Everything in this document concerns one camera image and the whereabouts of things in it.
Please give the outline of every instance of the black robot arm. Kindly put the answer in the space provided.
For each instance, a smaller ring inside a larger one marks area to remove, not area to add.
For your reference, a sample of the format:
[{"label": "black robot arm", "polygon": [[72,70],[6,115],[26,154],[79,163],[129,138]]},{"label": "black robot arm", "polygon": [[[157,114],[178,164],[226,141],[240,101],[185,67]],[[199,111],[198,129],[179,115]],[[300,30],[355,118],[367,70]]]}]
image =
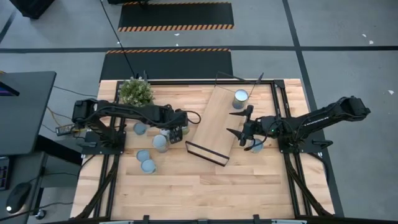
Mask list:
[{"label": "black robot arm", "polygon": [[152,127],[169,129],[171,143],[182,140],[181,127],[188,125],[187,112],[174,111],[170,105],[136,107],[94,99],[76,101],[72,121],[79,128],[90,128],[100,136],[103,143],[112,146],[118,143],[118,134],[114,128],[102,123],[100,118],[105,116],[136,119]]},{"label": "black robot arm", "polygon": [[315,131],[340,121],[361,121],[370,113],[369,108],[364,106],[362,100],[353,96],[340,98],[336,103],[297,118],[263,116],[250,120],[252,111],[253,106],[248,105],[242,112],[231,113],[247,116],[242,131],[228,129],[238,137],[241,146],[246,145],[246,140],[252,140],[255,134],[270,138],[281,137],[286,143],[296,146],[301,139],[307,138]]}]

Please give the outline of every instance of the hazard stripe tape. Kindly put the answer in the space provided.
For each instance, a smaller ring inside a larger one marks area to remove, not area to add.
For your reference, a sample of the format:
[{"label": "hazard stripe tape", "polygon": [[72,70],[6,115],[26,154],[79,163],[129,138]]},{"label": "hazard stripe tape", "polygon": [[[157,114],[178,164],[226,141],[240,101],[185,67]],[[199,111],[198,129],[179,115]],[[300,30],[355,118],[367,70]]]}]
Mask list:
[{"label": "hazard stripe tape", "polygon": [[215,52],[215,51],[231,51],[230,49],[142,49],[142,50],[109,50],[106,54],[120,53],[161,53],[161,52]]},{"label": "hazard stripe tape", "polygon": [[[138,2],[127,2],[123,6],[139,4]],[[148,3],[148,5],[158,5],[158,4],[231,4],[230,2],[155,2]]]},{"label": "hazard stripe tape", "polygon": [[119,27],[119,32],[144,32],[144,31],[170,31],[170,30],[219,30],[233,29],[232,24],[211,25],[179,25],[179,26],[142,26],[142,27]]}]

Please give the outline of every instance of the potted plant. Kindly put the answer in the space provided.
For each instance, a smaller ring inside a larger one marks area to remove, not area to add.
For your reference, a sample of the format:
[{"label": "potted plant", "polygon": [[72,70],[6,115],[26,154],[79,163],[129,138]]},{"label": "potted plant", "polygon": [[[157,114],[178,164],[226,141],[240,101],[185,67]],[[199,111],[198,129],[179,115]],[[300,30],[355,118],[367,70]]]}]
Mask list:
[{"label": "potted plant", "polygon": [[132,106],[145,106],[155,99],[150,84],[141,77],[126,80],[120,87],[119,97],[123,103]]}]

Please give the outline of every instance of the concrete floor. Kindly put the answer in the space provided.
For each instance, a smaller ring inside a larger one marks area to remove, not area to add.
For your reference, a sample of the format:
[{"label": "concrete floor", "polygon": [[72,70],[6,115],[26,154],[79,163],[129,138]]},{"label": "concrete floor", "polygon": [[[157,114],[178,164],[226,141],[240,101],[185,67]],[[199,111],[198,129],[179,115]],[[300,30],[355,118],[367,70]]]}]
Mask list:
[{"label": "concrete floor", "polygon": [[[233,30],[126,32],[119,33],[119,37],[125,47],[293,46],[282,0],[230,2]],[[110,6],[106,1],[104,4],[117,27],[121,6]],[[289,5],[301,46],[398,45],[398,1],[289,0]],[[8,0],[0,0],[0,30],[12,10]],[[118,47],[99,0],[55,1],[37,21],[18,12],[4,39],[0,39],[0,52],[99,47]],[[398,220],[398,151],[394,145],[398,128],[398,51],[308,51],[303,57],[318,107],[354,95],[372,111],[362,122],[339,123],[325,129],[326,138],[335,142],[329,152],[345,216]],[[54,70],[57,86],[95,95],[103,60],[104,52],[0,53],[0,70]],[[303,78],[294,51],[233,50],[232,61],[234,74],[243,78],[258,77],[262,72],[264,78]],[[54,89],[49,106],[71,116],[72,105],[80,98]],[[43,123],[56,127],[49,113]],[[40,133],[62,139],[45,128]],[[73,187],[49,189],[42,204],[71,202],[73,196]],[[66,220],[70,209],[63,205],[50,207],[41,222]]]}]

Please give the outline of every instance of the black floor mat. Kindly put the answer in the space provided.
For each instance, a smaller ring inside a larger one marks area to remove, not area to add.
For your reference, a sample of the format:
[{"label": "black floor mat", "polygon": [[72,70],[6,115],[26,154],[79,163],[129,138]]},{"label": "black floor mat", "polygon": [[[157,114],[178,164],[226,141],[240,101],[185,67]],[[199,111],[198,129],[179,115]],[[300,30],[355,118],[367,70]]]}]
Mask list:
[{"label": "black floor mat", "polygon": [[228,2],[151,3],[143,10],[137,2],[125,3],[120,32],[232,29]]},{"label": "black floor mat", "polygon": [[[149,79],[215,78],[217,72],[233,75],[229,49],[142,49],[126,50],[132,69]],[[122,50],[106,53],[101,80],[132,77]]]}]

